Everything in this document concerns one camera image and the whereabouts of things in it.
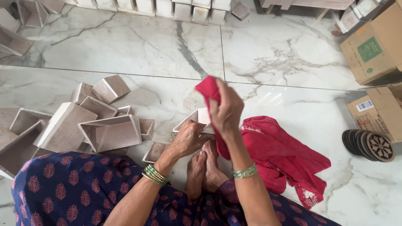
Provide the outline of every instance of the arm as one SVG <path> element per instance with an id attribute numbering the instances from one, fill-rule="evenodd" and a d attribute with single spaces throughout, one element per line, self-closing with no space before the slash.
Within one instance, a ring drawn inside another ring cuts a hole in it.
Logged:
<path id="1" fill-rule="evenodd" d="M 209 101 L 212 123 L 228 146 L 233 169 L 235 171 L 247 169 L 252 166 L 253 161 L 238 128 L 244 107 L 243 101 L 232 88 L 226 86 L 220 79 L 216 79 L 216 85 L 221 95 L 221 105 L 215 100 Z M 281 225 L 258 173 L 249 178 L 234 181 L 248 225 Z"/>
<path id="2" fill-rule="evenodd" d="M 199 137 L 204 126 L 204 124 L 195 123 L 192 120 L 185 121 L 176 139 L 156 161 L 155 170 L 165 177 L 179 158 L 201 149 L 203 144 L 211 138 L 208 134 Z M 142 177 L 115 206 L 104 226 L 144 225 L 160 188 L 160 185 Z"/>

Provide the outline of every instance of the pink cloth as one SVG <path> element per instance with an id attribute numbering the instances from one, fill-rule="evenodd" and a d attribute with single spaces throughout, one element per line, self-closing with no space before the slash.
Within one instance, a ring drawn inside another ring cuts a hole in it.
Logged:
<path id="1" fill-rule="evenodd" d="M 219 102 L 219 105 L 221 104 L 221 96 L 219 94 L 218 87 L 216 86 L 215 83 L 215 78 L 208 75 L 202 82 L 200 82 L 198 85 L 195 86 L 195 90 L 200 92 L 205 99 L 205 104 L 208 107 L 209 110 L 209 99 L 213 99 Z M 218 153 L 226 158 L 230 159 L 228 147 L 226 146 L 226 143 L 222 139 L 221 135 L 218 133 L 218 131 L 215 129 L 214 125 L 212 124 L 212 128 L 215 131 L 215 138 L 216 138 L 216 147 L 218 150 Z"/>
<path id="2" fill-rule="evenodd" d="M 329 168 L 329 159 L 287 134 L 268 116 L 245 119 L 240 130 L 268 190 L 283 193 L 286 176 L 307 209 L 324 199 L 326 182 L 314 174 Z"/>

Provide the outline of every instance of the navy blue printed dress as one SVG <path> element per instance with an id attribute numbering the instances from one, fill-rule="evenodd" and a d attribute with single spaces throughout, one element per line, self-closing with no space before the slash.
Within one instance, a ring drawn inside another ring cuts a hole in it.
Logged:
<path id="1" fill-rule="evenodd" d="M 17 226 L 102 225 L 141 179 L 142 168 L 128 157 L 64 152 L 25 163 L 12 183 Z M 335 222 L 270 193 L 282 225 L 337 226 Z M 170 185 L 158 193 L 145 225 L 247 225 L 234 181 L 197 200 Z"/>

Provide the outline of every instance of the barcode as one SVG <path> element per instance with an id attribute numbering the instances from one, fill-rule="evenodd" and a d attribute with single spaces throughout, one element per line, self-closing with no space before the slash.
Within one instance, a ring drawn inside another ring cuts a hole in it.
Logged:
<path id="1" fill-rule="evenodd" d="M 357 107 L 357 110 L 359 112 L 361 112 L 361 111 L 364 111 L 364 110 L 367 110 L 369 108 L 374 107 L 374 104 L 373 104 L 373 102 L 371 100 L 368 100 L 368 101 L 365 101 L 365 102 L 363 102 L 361 104 L 358 104 L 356 107 Z"/>

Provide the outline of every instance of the marble floor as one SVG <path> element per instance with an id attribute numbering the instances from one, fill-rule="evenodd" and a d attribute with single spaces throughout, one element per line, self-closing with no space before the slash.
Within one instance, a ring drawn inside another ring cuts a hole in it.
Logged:
<path id="1" fill-rule="evenodd" d="M 120 74 L 131 92 L 112 103 L 131 105 L 138 118 L 155 120 L 154 141 L 170 143 L 172 129 L 204 107 L 194 86 L 206 75 L 221 77 L 245 102 L 242 119 L 267 115 L 290 135 L 323 154 L 332 166 L 317 175 L 327 182 L 324 201 L 312 211 L 340 225 L 397 225 L 402 202 L 402 145 L 390 163 L 352 156 L 341 134 L 356 128 L 346 104 L 365 96 L 333 37 L 334 21 L 316 21 L 307 8 L 271 15 L 230 14 L 226 25 L 202 26 L 161 17 L 66 5 L 43 29 L 22 27 L 35 44 L 25 57 L 0 53 L 0 108 L 54 113 L 81 82 L 95 85 Z M 149 142 L 130 148 L 141 162 Z M 169 177 L 183 189 L 187 162 Z M 220 159 L 230 176 L 231 163 Z M 13 225 L 11 181 L 0 179 L 0 224 Z M 295 189 L 283 194 L 300 203 Z"/>

